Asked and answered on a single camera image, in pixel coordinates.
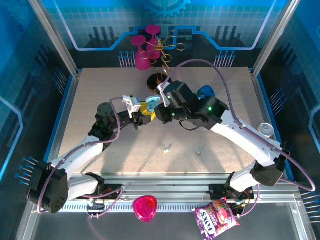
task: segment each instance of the white bracket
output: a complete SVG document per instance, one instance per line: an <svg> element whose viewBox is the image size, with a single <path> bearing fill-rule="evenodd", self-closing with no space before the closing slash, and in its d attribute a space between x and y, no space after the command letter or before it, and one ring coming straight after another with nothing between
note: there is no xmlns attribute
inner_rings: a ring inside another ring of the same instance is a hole
<svg viewBox="0 0 320 240"><path fill-rule="evenodd" d="M126 104L129 116L132 119L132 113L138 112L141 107L139 99L136 97L122 96L122 102Z"/></svg>
<svg viewBox="0 0 320 240"><path fill-rule="evenodd" d="M167 98L167 96L164 94L164 90L166 89L166 87L168 87L170 85L169 82L166 82L164 87L162 88L162 83L159 84L156 88L160 91L160 95L163 99L163 103L164 106L167 108L170 105L169 99Z"/></svg>

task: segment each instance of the candy bag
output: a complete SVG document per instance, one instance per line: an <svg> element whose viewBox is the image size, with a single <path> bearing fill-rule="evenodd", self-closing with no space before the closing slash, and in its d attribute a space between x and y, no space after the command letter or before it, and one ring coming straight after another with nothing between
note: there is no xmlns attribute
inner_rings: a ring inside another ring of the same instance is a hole
<svg viewBox="0 0 320 240"><path fill-rule="evenodd" d="M195 208L192 212L203 240L213 240L230 228L239 225L225 197L207 206Z"/></svg>

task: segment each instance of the pink bowl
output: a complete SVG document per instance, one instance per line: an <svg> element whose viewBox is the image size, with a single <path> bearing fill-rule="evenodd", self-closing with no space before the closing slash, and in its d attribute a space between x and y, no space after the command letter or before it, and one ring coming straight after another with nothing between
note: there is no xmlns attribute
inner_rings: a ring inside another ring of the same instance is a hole
<svg viewBox="0 0 320 240"><path fill-rule="evenodd" d="M133 212L142 222L150 222L157 212L158 202L154 196L141 196L133 202Z"/></svg>

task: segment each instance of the tabletop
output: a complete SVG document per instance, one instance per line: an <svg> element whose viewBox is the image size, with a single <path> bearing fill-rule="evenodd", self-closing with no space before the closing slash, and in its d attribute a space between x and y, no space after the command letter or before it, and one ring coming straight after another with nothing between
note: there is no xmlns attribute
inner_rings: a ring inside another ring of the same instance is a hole
<svg viewBox="0 0 320 240"><path fill-rule="evenodd" d="M220 68L227 80L232 103L238 117L258 128L262 112L247 67ZM155 73L151 68L84 68L62 140L62 155L80 143L95 123L97 107L123 95L140 98L154 94L147 79ZM182 67L172 80L187 83L193 92L212 86L218 99L229 105L219 75L211 67ZM121 101L117 111L126 110ZM212 131L200 128L187 131L178 121L163 125L158 119L135 130L125 127L118 141L83 165L78 172L94 173L230 173L250 165L253 157L233 142Z"/></svg>

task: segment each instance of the pink plastic container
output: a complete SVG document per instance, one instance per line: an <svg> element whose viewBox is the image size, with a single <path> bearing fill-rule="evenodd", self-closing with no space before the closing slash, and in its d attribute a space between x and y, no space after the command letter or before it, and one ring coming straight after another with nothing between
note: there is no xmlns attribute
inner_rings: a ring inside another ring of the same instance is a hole
<svg viewBox="0 0 320 240"><path fill-rule="evenodd" d="M135 67L140 71L146 71L150 68L150 59L149 54L144 51L141 47L146 42L144 36L138 35L131 38L131 44L138 47L138 50L135 53Z"/></svg>
<svg viewBox="0 0 320 240"><path fill-rule="evenodd" d="M149 59L157 60L161 57L161 51L156 50L158 44L156 34L160 33L161 28L157 25L149 25L146 27L145 31L152 35L149 41L150 44L146 45L146 51L149 53Z"/></svg>
<svg viewBox="0 0 320 240"><path fill-rule="evenodd" d="M158 202L154 196L141 196L134 200L132 207L136 217L147 223L156 215Z"/></svg>

